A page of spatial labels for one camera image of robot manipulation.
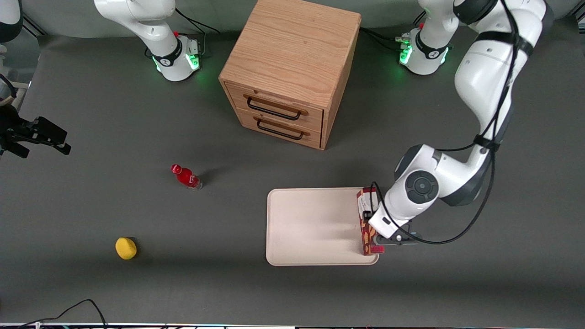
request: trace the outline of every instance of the red box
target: red box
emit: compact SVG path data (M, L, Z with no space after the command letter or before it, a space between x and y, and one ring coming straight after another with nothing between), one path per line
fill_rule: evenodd
M357 193L357 209L360 217L360 228L362 229L362 246L365 256L374 255L376 253L384 253L384 246L378 246L372 243L378 233L367 223L367 221L364 221L364 212L371 211L370 204L373 205L374 211L378 208L378 196L376 194L376 188L373 187L370 192L369 187L364 187Z

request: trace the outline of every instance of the drawer handle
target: drawer handle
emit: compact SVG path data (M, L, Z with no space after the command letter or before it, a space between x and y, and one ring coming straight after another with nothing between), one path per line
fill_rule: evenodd
M269 110L267 108L262 108L262 107L259 107L259 106L252 105L252 104L250 104L251 101L252 101L252 97L248 97L248 102L247 102L248 107L251 108L251 109L255 109L257 111L260 111L260 112L264 112L264 113L276 115L279 118L283 118L283 119L287 119L287 120L292 120L292 121L298 120L298 118L301 117L301 111L298 111L297 112L297 115L295 115L295 116L290 116L290 115L281 114L281 113L278 113L278 112L271 111L271 110Z
M304 134L301 131L301 134L299 136L292 136L292 135L289 135L289 134L284 133L284 132L280 132L280 131L276 131L276 130L273 130L273 129L270 129L270 128L262 127L260 125L260 123L262 123L262 120L261 119L257 119L257 120L258 120L258 122L256 123L256 126L258 127L258 129L264 130L264 131L267 131L267 132L270 132L270 133L275 133L276 135L280 135L282 137L290 138L292 140L301 140L301 138L302 138L302 136Z

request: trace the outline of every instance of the gray tabletop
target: gray tabletop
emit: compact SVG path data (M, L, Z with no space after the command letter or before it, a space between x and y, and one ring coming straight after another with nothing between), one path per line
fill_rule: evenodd
M574 19L557 21L521 73L494 190L465 237L388 248L374 266L298 268L264 258L268 192L387 189L410 146L470 142L479 126L453 75L472 31L457 32L427 77L360 35L324 152L240 126L217 80L235 34L209 36L202 70L180 83L159 75L138 38L42 39L21 115L48 117L73 149L30 146L28 159L0 161L0 318L55 316L92 298L110 322L583 327L577 35ZM204 189L182 188L173 163ZM415 227L448 238L476 208L437 202ZM133 261L115 253L122 236L139 243ZM85 306L63 320L98 317Z

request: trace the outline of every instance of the plastic tray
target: plastic tray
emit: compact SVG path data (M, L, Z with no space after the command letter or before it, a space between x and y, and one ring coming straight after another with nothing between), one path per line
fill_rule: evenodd
M268 194L266 260L274 266L372 265L364 256L357 193L339 189L276 189Z

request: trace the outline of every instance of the wooden drawer cabinet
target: wooden drawer cabinet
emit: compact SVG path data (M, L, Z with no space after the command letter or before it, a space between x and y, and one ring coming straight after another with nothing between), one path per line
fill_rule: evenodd
M240 123L324 150L360 21L302 0L258 0L219 75Z

